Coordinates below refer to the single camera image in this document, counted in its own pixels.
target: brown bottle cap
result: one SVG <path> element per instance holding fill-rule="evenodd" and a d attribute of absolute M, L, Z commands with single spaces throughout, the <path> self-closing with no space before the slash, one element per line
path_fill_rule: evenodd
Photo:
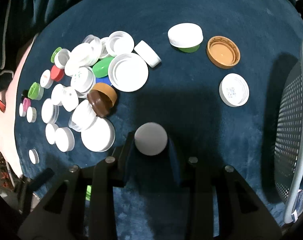
<path fill-rule="evenodd" d="M 112 101 L 104 93 L 91 90 L 87 94 L 87 99 L 97 116 L 104 118 L 110 113 Z"/>
<path fill-rule="evenodd" d="M 224 69 L 232 68 L 240 60 L 236 44 L 223 36 L 214 36 L 208 41 L 207 55 L 212 63 Z"/>
<path fill-rule="evenodd" d="M 110 85 L 107 85 L 105 83 L 96 83 L 93 86 L 92 90 L 97 90 L 108 96 L 109 99 L 112 101 L 112 106 L 114 106 L 114 104 L 116 103 L 117 93 Z"/>

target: blue fabric surface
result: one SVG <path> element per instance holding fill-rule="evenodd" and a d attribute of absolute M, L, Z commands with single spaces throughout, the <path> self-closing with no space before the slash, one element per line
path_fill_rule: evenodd
<path fill-rule="evenodd" d="M 183 22 L 203 30 L 204 41 L 194 53 L 183 53 L 168 42 L 169 28 Z M 157 122 L 179 140 L 186 157 L 197 156 L 211 167 L 233 165 L 281 224 L 284 204 L 273 182 L 277 117 L 285 80 L 303 39 L 303 21 L 288 0 L 83 0 L 73 6 L 40 33 L 21 73 L 15 138 L 23 173 L 33 178 L 51 167 L 57 177 L 72 164 L 87 167 L 106 156 L 87 150 L 74 131 L 76 145 L 70 152 L 48 144 L 41 106 L 56 82 L 41 101 L 32 101 L 35 123 L 19 117 L 18 106 L 22 91 L 51 68 L 50 56 L 58 46 L 72 50 L 88 34 L 102 38 L 116 30 L 128 32 L 135 44 L 144 40 L 162 63 L 149 68 L 140 90 L 117 92 L 116 109 L 108 117 L 116 130 L 114 147 L 140 125 Z M 237 44 L 241 59 L 234 68 L 217 68 L 208 59 L 206 44 L 216 35 Z M 220 99 L 219 84 L 228 73 L 240 74 L 249 85 L 244 106 L 232 108 Z M 61 83 L 68 86 L 70 77 Z M 60 107 L 56 123 L 68 126 L 69 117 Z M 32 148 L 39 154 L 37 165 L 29 160 Z M 136 154 L 134 162 L 127 186 L 114 189 L 119 239 L 183 239 L 188 192 L 175 186 L 168 155 Z M 48 187 L 50 183 L 37 194 L 42 197 Z"/>

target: red bottle cap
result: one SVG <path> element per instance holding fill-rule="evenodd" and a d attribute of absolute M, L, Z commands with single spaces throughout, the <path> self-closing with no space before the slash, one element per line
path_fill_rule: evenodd
<path fill-rule="evenodd" d="M 50 78 L 59 82 L 65 74 L 65 71 L 63 69 L 59 69 L 56 67 L 56 65 L 53 65 L 51 71 L 50 71 Z"/>

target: gray plastic basket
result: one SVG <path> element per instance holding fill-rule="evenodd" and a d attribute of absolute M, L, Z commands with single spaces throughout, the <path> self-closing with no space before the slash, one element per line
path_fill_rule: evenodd
<path fill-rule="evenodd" d="M 275 145 L 275 184 L 285 203 L 284 222 L 303 210 L 303 42 L 300 61 L 291 70 L 282 94 Z"/>

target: metal bolt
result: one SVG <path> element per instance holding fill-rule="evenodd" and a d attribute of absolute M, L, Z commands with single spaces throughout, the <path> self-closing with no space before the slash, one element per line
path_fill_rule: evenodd
<path fill-rule="evenodd" d="M 115 160 L 116 160 L 115 157 L 108 156 L 108 157 L 106 157 L 105 162 L 106 163 L 113 163 Z"/>
<path fill-rule="evenodd" d="M 227 172 L 233 172 L 233 171 L 234 171 L 234 167 L 231 166 L 231 165 L 227 165 L 227 166 L 225 167 L 225 170 L 226 170 Z"/>
<path fill-rule="evenodd" d="M 198 158 L 197 157 L 189 157 L 188 161 L 192 164 L 197 163 L 198 162 Z"/>
<path fill-rule="evenodd" d="M 72 165 L 70 168 L 69 168 L 69 171 L 70 172 L 75 172 L 78 170 L 78 166 L 77 165 Z"/>

